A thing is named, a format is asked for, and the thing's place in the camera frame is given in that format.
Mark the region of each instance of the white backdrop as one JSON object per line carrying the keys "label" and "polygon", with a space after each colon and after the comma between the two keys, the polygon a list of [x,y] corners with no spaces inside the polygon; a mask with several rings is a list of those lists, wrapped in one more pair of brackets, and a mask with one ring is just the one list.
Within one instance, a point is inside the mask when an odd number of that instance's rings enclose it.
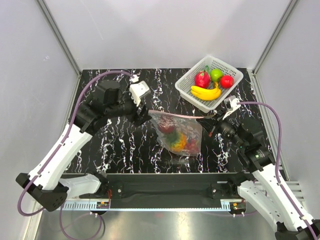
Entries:
{"label": "white backdrop", "polygon": [[[77,76],[36,1],[0,1],[0,238],[21,240],[28,217],[17,211],[15,179],[57,141]],[[23,201],[30,211],[31,197]]]}
{"label": "white backdrop", "polygon": [[289,176],[299,181],[307,208],[318,219],[319,12],[320,1],[300,1],[257,74],[266,102],[282,123],[282,150]]}
{"label": "white backdrop", "polygon": [[289,0],[46,0],[82,69],[253,68]]}

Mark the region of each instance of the green apple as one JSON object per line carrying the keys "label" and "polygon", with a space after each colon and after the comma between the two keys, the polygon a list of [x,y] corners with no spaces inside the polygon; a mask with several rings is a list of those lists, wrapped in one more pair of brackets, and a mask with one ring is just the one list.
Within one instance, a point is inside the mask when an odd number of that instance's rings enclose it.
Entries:
{"label": "green apple", "polygon": [[220,69],[213,69],[210,72],[210,77],[213,82],[219,82],[220,79],[224,76],[223,72]]}

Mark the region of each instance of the black marble table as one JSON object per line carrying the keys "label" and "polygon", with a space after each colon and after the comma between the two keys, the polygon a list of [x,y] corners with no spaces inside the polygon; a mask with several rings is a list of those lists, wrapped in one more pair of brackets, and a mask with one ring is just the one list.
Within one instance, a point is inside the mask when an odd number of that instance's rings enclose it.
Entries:
{"label": "black marble table", "polygon": [[[180,97],[175,89],[175,82],[185,74],[187,68],[173,69],[122,69],[139,76],[145,81],[151,94],[144,101],[149,109],[173,114],[204,116],[189,102]],[[255,93],[247,70],[239,68],[243,80],[235,87],[231,95],[240,101],[255,101]],[[109,69],[84,70],[77,90],[75,101],[84,86],[95,76]],[[108,75],[103,79],[116,80],[122,89],[129,84],[129,77]],[[90,94],[95,90],[92,85]],[[255,118],[264,130],[263,142],[271,150],[261,113],[258,106],[244,105],[235,112],[234,120],[238,123],[245,118]],[[209,137],[203,130],[201,154],[197,157],[175,155],[157,142],[157,134],[151,122],[134,127],[124,117],[113,118],[88,142],[68,166],[66,173],[86,173],[104,171],[107,173],[222,173],[243,170],[237,157],[237,147],[219,134]]]}

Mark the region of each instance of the plastic bag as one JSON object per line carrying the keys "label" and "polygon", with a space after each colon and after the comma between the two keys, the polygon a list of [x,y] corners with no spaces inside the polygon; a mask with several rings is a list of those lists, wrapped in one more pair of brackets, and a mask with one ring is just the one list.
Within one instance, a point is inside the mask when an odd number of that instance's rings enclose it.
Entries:
{"label": "plastic bag", "polygon": [[157,141],[168,151],[181,156],[197,156],[201,151],[202,126],[197,117],[150,110]]}

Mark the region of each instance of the black marble surface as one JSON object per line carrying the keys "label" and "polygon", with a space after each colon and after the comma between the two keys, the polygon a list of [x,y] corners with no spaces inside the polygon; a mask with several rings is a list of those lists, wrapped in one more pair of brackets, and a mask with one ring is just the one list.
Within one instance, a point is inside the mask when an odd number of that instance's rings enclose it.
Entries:
{"label": "black marble surface", "polygon": [[[75,102],[84,86],[98,74],[108,71],[84,70],[77,90]],[[204,116],[205,113],[180,97],[175,82],[185,74],[187,68],[173,69],[123,69],[145,81],[151,94],[144,99],[149,109],[173,114]],[[240,101],[255,101],[249,75],[245,68],[239,69],[243,80],[231,95]],[[129,84],[129,77],[109,75],[103,79],[116,80],[122,89]],[[92,85],[90,92],[95,91]],[[238,123],[245,118],[255,118],[264,130],[263,142],[271,149],[258,106],[244,105],[233,115]],[[197,157],[178,156],[157,142],[157,134],[151,122],[134,127],[124,117],[110,119],[108,124],[88,142],[68,166],[67,173],[105,171],[107,173],[214,173],[239,172],[243,170],[237,157],[237,147],[223,139],[220,134],[209,137],[203,130],[201,154]]]}

